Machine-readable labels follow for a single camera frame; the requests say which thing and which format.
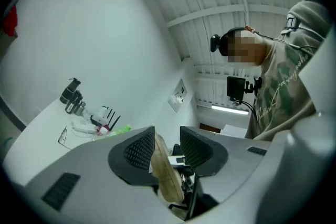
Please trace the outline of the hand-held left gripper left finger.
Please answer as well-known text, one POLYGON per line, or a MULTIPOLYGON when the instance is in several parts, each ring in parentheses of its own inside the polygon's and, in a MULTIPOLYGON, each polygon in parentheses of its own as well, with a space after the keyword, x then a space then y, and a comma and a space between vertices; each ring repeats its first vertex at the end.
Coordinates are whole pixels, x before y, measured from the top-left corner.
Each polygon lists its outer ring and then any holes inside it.
POLYGON ((157 186, 158 179, 150 172, 155 150, 155 128, 138 129, 108 154, 110 169, 123 181, 133 186, 157 186))

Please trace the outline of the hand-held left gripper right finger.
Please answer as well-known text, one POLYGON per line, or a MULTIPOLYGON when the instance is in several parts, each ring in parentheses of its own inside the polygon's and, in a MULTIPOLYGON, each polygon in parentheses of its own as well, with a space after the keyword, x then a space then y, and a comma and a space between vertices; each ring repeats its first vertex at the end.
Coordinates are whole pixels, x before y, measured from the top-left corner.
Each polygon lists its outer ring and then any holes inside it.
POLYGON ((199 177, 216 175, 228 160, 227 149, 188 127, 180 127, 180 147, 186 163, 199 177))

